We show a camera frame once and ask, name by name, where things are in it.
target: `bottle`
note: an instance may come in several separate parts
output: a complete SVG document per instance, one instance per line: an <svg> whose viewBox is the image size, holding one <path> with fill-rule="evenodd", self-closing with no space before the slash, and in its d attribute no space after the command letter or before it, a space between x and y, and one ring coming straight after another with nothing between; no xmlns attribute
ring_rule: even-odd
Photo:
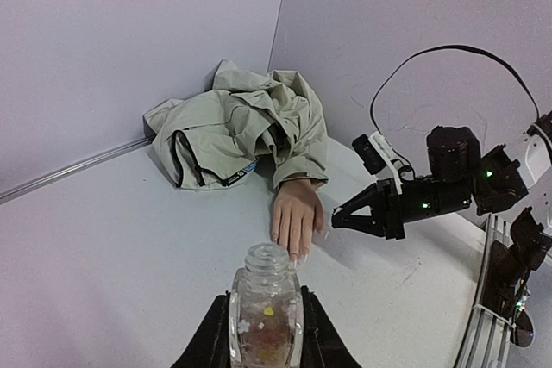
<svg viewBox="0 0 552 368"><path fill-rule="evenodd" d="M288 252L275 243L251 247L230 294L232 368L298 368L303 319L303 297Z"/></svg>

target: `folded clothing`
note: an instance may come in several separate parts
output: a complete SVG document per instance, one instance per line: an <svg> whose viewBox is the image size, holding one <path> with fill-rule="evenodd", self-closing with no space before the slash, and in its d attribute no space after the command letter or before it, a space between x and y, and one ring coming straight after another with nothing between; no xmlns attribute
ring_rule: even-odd
<svg viewBox="0 0 552 368"><path fill-rule="evenodd" d="M274 187L297 176L328 181L322 104L298 72L259 75L224 60L213 90L170 99L144 118L177 187L238 185L263 155L272 155L276 165Z"/></svg>

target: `clear bottle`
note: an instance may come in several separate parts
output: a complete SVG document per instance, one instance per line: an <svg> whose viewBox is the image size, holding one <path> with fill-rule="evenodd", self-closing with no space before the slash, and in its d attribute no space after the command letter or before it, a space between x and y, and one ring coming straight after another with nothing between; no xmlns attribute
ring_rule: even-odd
<svg viewBox="0 0 552 368"><path fill-rule="evenodd" d="M303 348L303 298L287 251L251 247L235 274L229 304L233 368L297 368Z"/></svg>

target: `human hand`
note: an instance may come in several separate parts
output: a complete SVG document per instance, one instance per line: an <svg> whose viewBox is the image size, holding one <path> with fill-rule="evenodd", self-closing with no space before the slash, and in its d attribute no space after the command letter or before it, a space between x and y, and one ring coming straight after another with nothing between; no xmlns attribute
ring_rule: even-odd
<svg viewBox="0 0 552 368"><path fill-rule="evenodd" d="M323 207L308 178L285 181L274 199L272 240L289 249L293 265L301 255L306 262L312 232L323 231Z"/></svg>

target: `bottle mouth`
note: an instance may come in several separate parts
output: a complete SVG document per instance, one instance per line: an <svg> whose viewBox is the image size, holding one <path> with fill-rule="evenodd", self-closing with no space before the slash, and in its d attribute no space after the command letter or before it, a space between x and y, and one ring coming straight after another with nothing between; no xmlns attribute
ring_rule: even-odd
<svg viewBox="0 0 552 368"><path fill-rule="evenodd" d="M249 248L245 258L247 271L259 276L276 276L288 269L287 251L275 243L260 243Z"/></svg>

